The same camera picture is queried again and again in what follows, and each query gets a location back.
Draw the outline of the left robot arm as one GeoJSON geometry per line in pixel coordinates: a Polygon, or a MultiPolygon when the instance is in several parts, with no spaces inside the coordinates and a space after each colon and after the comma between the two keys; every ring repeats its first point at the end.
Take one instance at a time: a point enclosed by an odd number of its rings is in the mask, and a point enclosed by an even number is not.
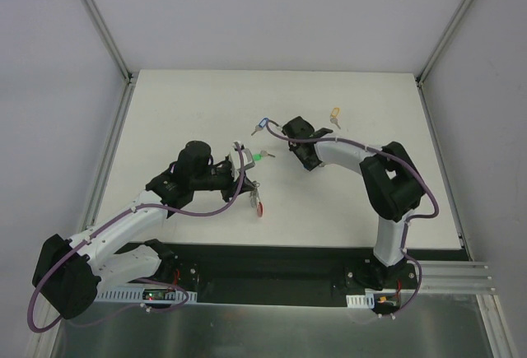
{"type": "Polygon", "coordinates": [[[175,274],[175,256],[159,240],[148,240],[127,253],[120,249],[175,214],[194,216],[185,206],[196,192],[218,191],[225,204],[206,215],[223,213],[241,194],[256,190],[247,176],[252,167],[253,155],[241,142],[235,142],[218,163],[206,142],[188,142],[177,159],[116,215],[67,239],[55,234],[43,243],[27,318],[33,319],[38,296],[51,304],[60,319],[73,319],[101,292],[115,286],[148,277],[157,283],[169,281],[175,274]]]}

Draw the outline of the red handled metal key organizer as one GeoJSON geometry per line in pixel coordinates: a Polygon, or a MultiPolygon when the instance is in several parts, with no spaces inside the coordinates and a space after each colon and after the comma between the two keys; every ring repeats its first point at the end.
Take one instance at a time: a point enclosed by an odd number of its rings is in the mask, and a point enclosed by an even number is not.
{"type": "Polygon", "coordinates": [[[264,214],[264,206],[259,196],[260,183],[255,180],[252,184],[254,188],[250,191],[250,205],[255,209],[257,217],[262,217],[264,214]]]}

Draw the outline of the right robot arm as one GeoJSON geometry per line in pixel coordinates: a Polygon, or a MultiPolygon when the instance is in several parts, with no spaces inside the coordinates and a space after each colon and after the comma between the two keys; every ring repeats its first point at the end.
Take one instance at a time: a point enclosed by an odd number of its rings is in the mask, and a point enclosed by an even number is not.
{"type": "Polygon", "coordinates": [[[281,128],[290,139],[288,146],[309,171],[322,164],[338,165],[358,173],[367,197],[378,215],[377,237],[372,257],[353,274],[358,284],[380,291],[390,287],[406,265],[403,246],[408,227],[405,222],[425,194],[408,153],[398,142],[379,149],[346,143],[328,128],[316,130],[298,116],[281,128]]]}

